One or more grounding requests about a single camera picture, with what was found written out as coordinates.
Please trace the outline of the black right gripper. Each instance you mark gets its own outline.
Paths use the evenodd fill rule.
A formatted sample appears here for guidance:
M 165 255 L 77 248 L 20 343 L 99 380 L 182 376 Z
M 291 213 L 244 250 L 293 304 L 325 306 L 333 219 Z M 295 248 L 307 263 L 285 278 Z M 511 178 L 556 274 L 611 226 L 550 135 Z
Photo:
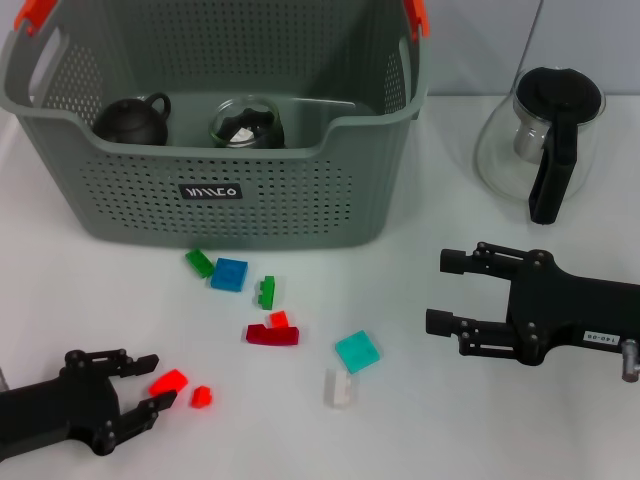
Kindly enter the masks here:
M 455 336 L 462 356 L 540 364 L 556 347 L 620 353 L 627 340 L 640 344 L 640 285 L 575 276 L 546 251 L 486 242 L 469 255 L 443 249 L 440 271 L 511 280 L 506 323 L 426 311 L 426 333 Z

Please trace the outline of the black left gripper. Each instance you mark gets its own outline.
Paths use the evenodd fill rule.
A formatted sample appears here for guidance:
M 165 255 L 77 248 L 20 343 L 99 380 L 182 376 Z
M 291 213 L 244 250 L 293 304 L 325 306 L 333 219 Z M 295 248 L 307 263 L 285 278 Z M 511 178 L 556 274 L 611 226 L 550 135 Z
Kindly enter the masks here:
M 134 359 L 124 349 L 70 351 L 59 375 L 42 383 L 0 392 L 0 458 L 11 458 L 66 440 L 97 455 L 150 430 L 178 396 L 170 390 L 120 415 L 110 377 L 153 372 L 156 354 Z

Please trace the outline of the orange-red long toy brick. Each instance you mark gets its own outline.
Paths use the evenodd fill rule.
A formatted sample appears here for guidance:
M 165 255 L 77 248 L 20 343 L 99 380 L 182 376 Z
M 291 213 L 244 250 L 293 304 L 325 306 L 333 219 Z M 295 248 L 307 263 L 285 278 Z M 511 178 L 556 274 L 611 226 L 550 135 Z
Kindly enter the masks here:
M 175 391 L 180 393 L 189 383 L 188 378 L 178 369 L 173 369 L 159 377 L 148 389 L 152 397 Z

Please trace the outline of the green wide toy brick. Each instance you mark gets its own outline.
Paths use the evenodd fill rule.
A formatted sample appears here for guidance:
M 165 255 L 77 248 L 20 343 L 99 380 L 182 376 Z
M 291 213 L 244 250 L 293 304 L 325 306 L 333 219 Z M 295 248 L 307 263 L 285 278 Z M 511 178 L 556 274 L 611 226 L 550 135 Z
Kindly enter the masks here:
M 193 249 L 185 254 L 190 267 L 200 278 L 209 278 L 215 270 L 214 263 L 199 249 Z

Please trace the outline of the dark red toy brick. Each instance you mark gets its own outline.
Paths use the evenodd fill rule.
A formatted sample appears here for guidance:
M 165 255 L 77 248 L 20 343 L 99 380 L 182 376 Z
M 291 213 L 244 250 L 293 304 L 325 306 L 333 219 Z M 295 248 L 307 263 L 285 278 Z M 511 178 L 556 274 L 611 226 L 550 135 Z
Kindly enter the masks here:
M 299 343 L 297 327 L 268 328 L 263 324 L 249 325 L 246 330 L 246 342 L 263 346 L 295 346 Z

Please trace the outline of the blue toy brick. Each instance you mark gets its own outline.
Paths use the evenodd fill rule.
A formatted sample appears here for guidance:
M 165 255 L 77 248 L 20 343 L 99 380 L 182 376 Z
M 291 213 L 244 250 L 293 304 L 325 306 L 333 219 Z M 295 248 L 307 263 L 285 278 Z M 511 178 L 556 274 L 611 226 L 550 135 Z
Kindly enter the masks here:
M 213 289 L 241 292 L 248 272 L 248 263 L 245 261 L 218 258 L 210 286 Z

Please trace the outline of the green narrow toy brick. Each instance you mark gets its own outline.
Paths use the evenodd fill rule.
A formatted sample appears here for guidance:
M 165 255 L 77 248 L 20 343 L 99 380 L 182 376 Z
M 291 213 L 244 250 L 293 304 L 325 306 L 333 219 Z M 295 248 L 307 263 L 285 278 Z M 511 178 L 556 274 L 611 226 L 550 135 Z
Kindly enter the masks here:
M 259 283 L 257 303 L 263 309 L 270 311 L 273 309 L 276 282 L 274 276 L 265 276 Z

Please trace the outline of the grey perforated storage basket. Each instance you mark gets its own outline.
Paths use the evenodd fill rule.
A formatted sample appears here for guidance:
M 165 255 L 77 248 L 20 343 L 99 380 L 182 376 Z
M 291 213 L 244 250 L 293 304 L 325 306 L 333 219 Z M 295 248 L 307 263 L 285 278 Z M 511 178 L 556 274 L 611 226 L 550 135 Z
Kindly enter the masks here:
M 58 0 L 9 33 L 0 106 L 80 224 L 114 242 L 201 249 L 355 246 L 382 230 L 429 37 L 403 0 Z M 121 99 L 171 101 L 164 146 L 93 133 Z M 216 148 L 226 100 L 274 102 L 284 149 Z

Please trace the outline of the teal toy brick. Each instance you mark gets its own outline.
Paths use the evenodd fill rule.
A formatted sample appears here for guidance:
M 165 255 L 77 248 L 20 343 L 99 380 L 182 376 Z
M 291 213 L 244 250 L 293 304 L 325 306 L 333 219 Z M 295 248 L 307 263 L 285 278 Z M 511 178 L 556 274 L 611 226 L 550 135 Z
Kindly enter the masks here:
M 375 364 L 380 353 L 364 330 L 360 330 L 335 344 L 335 351 L 350 374 Z

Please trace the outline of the translucent white toy brick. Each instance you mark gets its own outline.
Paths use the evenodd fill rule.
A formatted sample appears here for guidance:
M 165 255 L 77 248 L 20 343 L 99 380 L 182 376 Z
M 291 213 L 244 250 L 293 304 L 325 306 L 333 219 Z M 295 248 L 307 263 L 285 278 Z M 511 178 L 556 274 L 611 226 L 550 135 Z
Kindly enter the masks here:
M 325 374 L 324 403 L 333 409 L 349 407 L 355 399 L 352 376 L 342 369 L 329 369 Z

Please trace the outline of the dark clay teapot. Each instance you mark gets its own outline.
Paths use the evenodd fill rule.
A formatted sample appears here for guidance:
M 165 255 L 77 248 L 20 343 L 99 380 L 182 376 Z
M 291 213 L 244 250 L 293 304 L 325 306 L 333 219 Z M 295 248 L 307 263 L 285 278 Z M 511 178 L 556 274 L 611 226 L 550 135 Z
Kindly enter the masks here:
M 164 146 L 168 140 L 170 98 L 161 92 L 145 100 L 126 98 L 113 102 L 97 117 L 93 133 L 112 143 Z

